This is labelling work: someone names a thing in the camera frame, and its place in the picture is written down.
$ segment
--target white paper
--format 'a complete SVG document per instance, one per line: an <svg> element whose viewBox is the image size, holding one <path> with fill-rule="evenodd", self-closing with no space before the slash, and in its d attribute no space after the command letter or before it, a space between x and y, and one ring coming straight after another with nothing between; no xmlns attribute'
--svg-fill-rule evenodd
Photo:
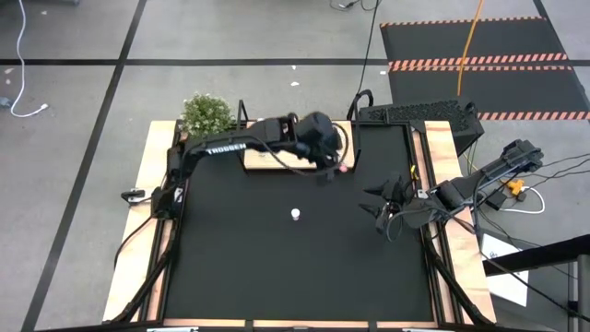
<svg viewBox="0 0 590 332"><path fill-rule="evenodd" d="M481 252L489 258L513 254L519 251L518 248L509 243L498 240L488 234L483 235ZM524 282L528 282L528 271L516 272L514 274ZM492 294L526 307L528 288L515 277L509 274L488 277L488 287Z"/></svg>

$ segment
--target green plant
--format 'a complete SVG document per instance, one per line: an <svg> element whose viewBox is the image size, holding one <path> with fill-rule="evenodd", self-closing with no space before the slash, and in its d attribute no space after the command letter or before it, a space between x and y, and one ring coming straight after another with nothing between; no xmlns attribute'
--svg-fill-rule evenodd
<svg viewBox="0 0 590 332"><path fill-rule="evenodd" d="M184 101L183 131L194 138L224 132L234 123L230 112L223 99L196 93Z"/></svg>

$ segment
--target white cable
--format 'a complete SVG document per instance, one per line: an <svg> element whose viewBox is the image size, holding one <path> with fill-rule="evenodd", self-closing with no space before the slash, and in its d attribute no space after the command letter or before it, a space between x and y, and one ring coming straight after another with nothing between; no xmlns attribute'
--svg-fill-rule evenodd
<svg viewBox="0 0 590 332"><path fill-rule="evenodd" d="M545 212L545 200L543 199L543 196L541 195L541 193L539 193L537 189L531 188L528 186L523 186L521 192L524 190L530 190L530 191L534 192L535 194L537 194L538 198L541 200L541 209L539 211L525 211L525 210L519 210L516 208L501 208L500 211L525 213L525 214L541 214L541 213Z"/></svg>
<svg viewBox="0 0 590 332"><path fill-rule="evenodd" d="M15 113L15 108L17 107L18 101L20 100L20 97L22 97L22 94L25 91L25 60L23 60L22 55L20 55L20 40L22 39L22 35L25 33L25 28L27 27L27 14L25 13L25 7L22 4L22 0L18 0L18 3L20 4L20 12L22 13L22 28L20 29L20 33L19 33L18 39L17 39L17 55L18 55L18 59L20 60L21 80L20 80L20 92L18 93L18 97L15 99L15 102L13 102L12 106L10 106L10 113L16 117L25 118L25 117L30 117L32 115L35 115L35 114L49 108L49 105L43 104L43 105L41 105L39 110L29 113L29 114L16 114Z"/></svg>

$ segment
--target orange cable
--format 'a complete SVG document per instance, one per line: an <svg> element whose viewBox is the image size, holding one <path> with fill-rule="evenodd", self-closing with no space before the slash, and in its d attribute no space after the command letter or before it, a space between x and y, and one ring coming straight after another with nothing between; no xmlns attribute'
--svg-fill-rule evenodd
<svg viewBox="0 0 590 332"><path fill-rule="evenodd" d="M481 8L483 7L483 2L484 0L479 0L478 11L476 12L475 18L473 18L473 23L471 23L471 31L469 32L469 36L467 37L467 42L465 44L465 49L463 50L461 66L459 67L459 79L457 81L457 97L461 96L461 79L463 78L463 67L465 66L467 50L469 50L469 44L471 43L471 37L473 37L473 32L476 30L476 24L478 23L479 13L481 12Z"/></svg>

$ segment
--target orange striped tape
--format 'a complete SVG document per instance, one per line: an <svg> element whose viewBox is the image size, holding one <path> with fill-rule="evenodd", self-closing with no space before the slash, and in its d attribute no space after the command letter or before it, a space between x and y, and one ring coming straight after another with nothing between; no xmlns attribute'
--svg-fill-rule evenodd
<svg viewBox="0 0 590 332"><path fill-rule="evenodd" d="M565 53L534 53L534 54L513 54L513 55L483 55L468 56L465 58L465 65L492 65L492 64L514 64L529 63L538 61L563 61L567 60ZM435 58L435 59L413 59L395 60L389 63L392 68L412 66L436 66L436 65L461 65L460 57Z"/></svg>
<svg viewBox="0 0 590 332"><path fill-rule="evenodd" d="M571 112L512 112L496 113L481 112L478 113L479 120L590 120L588 111L571 111Z"/></svg>
<svg viewBox="0 0 590 332"><path fill-rule="evenodd" d="M520 18L480 18L478 22L496 22L496 21L513 21L525 19L544 19L542 17L520 17ZM446 20L431 20L431 21L411 21L411 22L386 22L381 23L381 28L399 26L399 25L419 25L419 24L451 24L451 23L470 23L473 19L446 19Z"/></svg>
<svg viewBox="0 0 590 332"><path fill-rule="evenodd" d="M408 67L389 67L390 72L402 71L459 71L460 65L423 65ZM572 70L569 65L466 65L463 71L536 71Z"/></svg>

